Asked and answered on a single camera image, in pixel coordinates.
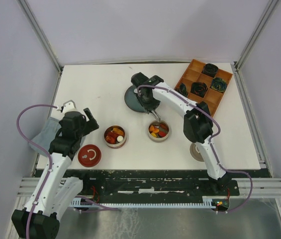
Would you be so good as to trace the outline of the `metal tongs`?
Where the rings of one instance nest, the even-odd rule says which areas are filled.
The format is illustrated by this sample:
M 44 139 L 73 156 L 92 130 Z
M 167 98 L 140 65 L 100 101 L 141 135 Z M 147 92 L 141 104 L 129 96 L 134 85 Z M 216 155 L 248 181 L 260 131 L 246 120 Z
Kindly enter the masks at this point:
M 161 122 L 161 117 L 155 110 L 151 110 L 150 113 L 155 117 L 156 121 Z

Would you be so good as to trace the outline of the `blue ceramic food plate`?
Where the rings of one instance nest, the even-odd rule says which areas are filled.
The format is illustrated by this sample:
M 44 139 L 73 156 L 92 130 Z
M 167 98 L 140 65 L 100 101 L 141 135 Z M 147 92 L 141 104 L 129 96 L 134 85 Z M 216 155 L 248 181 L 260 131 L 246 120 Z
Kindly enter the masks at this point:
M 136 94 L 134 93 L 134 90 L 136 88 L 134 86 L 130 86 L 124 95 L 124 101 L 126 105 L 133 111 L 138 113 L 146 113 L 145 109 L 142 107 L 142 105 L 139 103 Z

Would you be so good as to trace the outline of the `red pepper piece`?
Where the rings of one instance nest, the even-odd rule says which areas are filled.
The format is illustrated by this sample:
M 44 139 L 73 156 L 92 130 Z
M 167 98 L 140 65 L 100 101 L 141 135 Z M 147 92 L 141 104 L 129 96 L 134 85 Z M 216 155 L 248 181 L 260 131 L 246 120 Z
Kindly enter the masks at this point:
M 105 136 L 105 141 L 109 144 L 116 144 L 118 136 L 119 136 L 118 134 L 109 131 Z

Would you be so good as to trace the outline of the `fried chicken piece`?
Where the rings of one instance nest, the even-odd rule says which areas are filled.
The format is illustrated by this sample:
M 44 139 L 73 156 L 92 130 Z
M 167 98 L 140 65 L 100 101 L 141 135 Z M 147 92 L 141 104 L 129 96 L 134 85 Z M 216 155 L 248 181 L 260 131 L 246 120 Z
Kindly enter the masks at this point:
M 124 135 L 125 135 L 124 131 L 121 130 L 120 128 L 118 128 L 118 127 L 114 127 L 114 128 L 112 129 L 112 132 L 114 132 L 114 133 L 116 133 L 116 134 L 118 134 L 118 135 L 121 135 L 121 136 L 124 136 Z

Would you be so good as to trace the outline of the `red steel lunch bowl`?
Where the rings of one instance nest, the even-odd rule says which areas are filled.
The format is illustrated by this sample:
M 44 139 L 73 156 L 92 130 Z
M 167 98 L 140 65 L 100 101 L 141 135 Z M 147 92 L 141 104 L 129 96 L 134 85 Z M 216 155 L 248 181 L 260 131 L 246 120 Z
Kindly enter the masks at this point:
M 119 125 L 112 125 L 105 130 L 103 138 L 108 147 L 118 149 L 126 143 L 127 132 Z

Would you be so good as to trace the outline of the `beige lunch box bowl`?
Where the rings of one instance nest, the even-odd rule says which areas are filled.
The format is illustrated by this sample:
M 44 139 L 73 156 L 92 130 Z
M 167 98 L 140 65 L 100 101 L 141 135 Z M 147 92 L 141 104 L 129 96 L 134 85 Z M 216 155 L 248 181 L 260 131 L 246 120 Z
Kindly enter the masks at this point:
M 156 128 L 158 128 L 157 131 L 153 132 L 153 133 L 156 134 L 157 137 L 152 137 L 152 136 L 151 136 L 151 133 L 152 133 L 152 132 L 149 132 L 149 127 L 150 127 L 151 125 L 153 125 L 153 126 L 155 126 Z M 160 131 L 165 132 L 165 133 L 167 134 L 166 137 L 160 138 L 159 135 L 158 135 L 158 133 L 159 133 Z M 148 126 L 147 134 L 148 134 L 148 137 L 149 137 L 152 141 L 154 141 L 154 142 L 163 142 L 163 141 L 166 141 L 166 140 L 168 139 L 168 137 L 170 136 L 170 134 L 171 134 L 171 128 L 170 128 L 170 126 L 167 124 L 167 122 L 165 122 L 164 120 L 162 120 L 161 122 L 153 121 L 153 122 L 151 122 L 151 123 L 149 124 L 149 126 Z

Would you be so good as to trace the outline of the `white rice ball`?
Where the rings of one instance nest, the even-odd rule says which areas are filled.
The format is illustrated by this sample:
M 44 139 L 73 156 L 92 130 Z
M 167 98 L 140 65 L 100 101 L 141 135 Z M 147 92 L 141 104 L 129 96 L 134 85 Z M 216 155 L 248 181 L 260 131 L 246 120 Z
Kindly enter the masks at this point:
M 118 142 L 122 142 L 123 140 L 124 140 L 124 137 L 123 137 L 123 136 L 120 135 L 120 136 L 117 137 L 117 141 L 118 141 Z

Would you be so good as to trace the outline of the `red black sushi piece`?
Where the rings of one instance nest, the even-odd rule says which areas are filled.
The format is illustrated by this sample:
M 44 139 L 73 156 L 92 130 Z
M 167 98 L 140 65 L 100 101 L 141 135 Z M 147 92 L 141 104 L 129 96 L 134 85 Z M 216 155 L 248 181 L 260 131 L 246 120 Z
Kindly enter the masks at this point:
M 166 137 L 167 134 L 165 132 L 163 132 L 163 131 L 160 131 L 158 133 L 158 135 L 159 135 L 160 138 L 163 138 L 163 137 Z

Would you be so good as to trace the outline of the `wooden compartment tray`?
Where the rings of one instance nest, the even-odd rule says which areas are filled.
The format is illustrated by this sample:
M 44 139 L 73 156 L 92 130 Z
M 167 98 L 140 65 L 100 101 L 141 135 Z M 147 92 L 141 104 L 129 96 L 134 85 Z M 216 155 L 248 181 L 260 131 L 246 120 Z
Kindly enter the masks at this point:
M 175 90 L 192 101 L 205 102 L 211 116 L 214 116 L 232 77 L 232 73 L 212 63 L 193 59 Z

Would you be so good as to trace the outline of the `beige lunch box lid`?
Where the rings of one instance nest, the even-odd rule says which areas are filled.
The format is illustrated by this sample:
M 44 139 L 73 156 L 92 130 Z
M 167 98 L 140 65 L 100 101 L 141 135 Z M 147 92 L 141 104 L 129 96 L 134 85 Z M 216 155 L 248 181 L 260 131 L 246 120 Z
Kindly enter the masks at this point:
M 198 151 L 198 148 L 196 147 L 195 143 L 192 143 L 189 148 L 191 156 L 198 162 L 204 162 L 202 155 Z

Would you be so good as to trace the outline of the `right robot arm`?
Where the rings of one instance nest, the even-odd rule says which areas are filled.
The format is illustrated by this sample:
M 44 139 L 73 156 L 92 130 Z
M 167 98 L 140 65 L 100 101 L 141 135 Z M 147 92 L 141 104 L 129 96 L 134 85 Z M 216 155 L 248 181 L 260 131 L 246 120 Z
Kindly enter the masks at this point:
M 139 72 L 132 76 L 131 83 L 136 88 L 136 98 L 145 112 L 152 113 L 159 120 L 156 108 L 160 103 L 164 103 L 183 118 L 183 133 L 190 142 L 195 144 L 205 162 L 211 180 L 210 191 L 216 195 L 226 191 L 231 178 L 227 176 L 227 171 L 221 165 L 217 150 L 213 145 L 212 139 L 219 135 L 220 128 L 210 115 L 207 103 L 197 103 L 184 97 L 156 75 L 148 78 Z M 214 125 L 218 127 L 216 134 L 212 130 Z

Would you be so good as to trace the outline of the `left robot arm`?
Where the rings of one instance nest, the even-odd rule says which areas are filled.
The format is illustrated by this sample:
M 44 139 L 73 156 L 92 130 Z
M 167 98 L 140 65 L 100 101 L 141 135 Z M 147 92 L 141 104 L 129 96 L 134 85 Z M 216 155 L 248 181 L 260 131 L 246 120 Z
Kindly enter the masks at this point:
M 80 149 L 82 138 L 99 126 L 89 108 L 84 113 L 75 107 L 63 106 L 60 129 L 43 151 L 48 157 L 43 173 L 29 200 L 21 210 L 14 210 L 11 220 L 23 239 L 54 239 L 60 220 L 78 193 L 86 194 L 91 189 L 90 180 L 84 177 L 69 177 L 63 186 L 61 180 Z

